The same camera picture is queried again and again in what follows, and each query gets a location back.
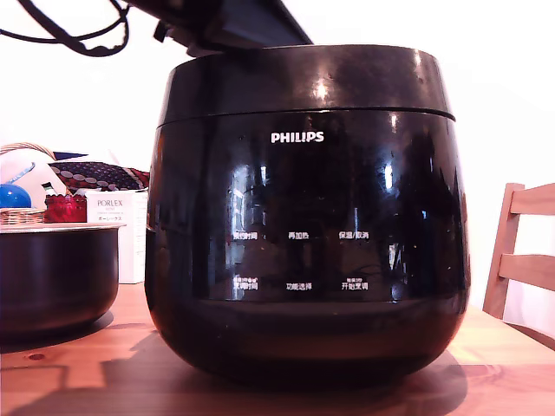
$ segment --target patterned cloth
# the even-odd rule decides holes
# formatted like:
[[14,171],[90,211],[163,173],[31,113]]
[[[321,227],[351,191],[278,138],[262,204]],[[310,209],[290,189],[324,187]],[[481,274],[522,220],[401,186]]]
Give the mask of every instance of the patterned cloth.
[[54,173],[72,192],[80,188],[103,191],[139,190],[148,187],[150,174],[103,162],[54,162]]

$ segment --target basket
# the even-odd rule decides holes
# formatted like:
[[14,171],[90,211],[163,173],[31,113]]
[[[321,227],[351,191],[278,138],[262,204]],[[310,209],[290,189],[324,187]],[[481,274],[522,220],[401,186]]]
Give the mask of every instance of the basket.
[[[35,143],[11,143],[0,147],[0,156],[19,149],[32,149],[48,154],[50,158],[56,160],[54,153],[47,147],[37,145]],[[38,224],[44,222],[44,214],[46,210],[38,210],[36,208],[0,208],[1,225],[17,225],[17,224]]]
[[44,222],[44,212],[35,208],[1,208],[1,225],[38,224]]

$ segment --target philips logo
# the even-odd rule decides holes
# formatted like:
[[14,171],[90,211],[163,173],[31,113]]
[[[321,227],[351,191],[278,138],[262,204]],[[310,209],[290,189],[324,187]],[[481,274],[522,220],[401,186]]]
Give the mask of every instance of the philips logo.
[[323,132],[272,133],[272,143],[309,143],[323,141]]

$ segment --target cable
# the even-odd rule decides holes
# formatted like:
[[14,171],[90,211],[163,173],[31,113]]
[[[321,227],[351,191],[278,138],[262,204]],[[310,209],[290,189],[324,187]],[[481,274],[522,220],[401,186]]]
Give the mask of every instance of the cable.
[[[0,29],[0,35],[11,37],[19,41],[43,43],[43,44],[63,44],[78,54],[93,57],[103,57],[115,55],[121,52],[129,41],[129,22],[127,21],[127,13],[129,12],[129,4],[123,9],[115,0],[108,0],[117,10],[120,18],[107,26],[105,29],[97,30],[96,32],[88,33],[81,36],[71,36],[64,29],[59,27],[50,18],[44,15],[30,0],[18,0],[22,7],[39,23],[46,31],[48,31],[54,38],[41,38],[33,36],[19,35],[17,33],[9,32],[8,30]],[[102,36],[110,30],[116,28],[121,23],[125,25],[125,35],[123,42],[113,48],[106,48],[105,46],[97,46],[92,49],[87,49],[80,41],[92,39],[94,37]]]

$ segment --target wooden chair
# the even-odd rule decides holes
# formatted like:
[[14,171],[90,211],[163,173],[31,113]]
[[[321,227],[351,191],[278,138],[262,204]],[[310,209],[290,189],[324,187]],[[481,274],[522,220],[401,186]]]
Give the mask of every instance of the wooden chair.
[[[498,319],[503,319],[510,279],[555,291],[555,257],[513,254],[520,214],[555,215],[555,184],[530,189],[506,184],[483,307],[484,312]],[[555,349],[555,341],[547,335],[510,325]]]

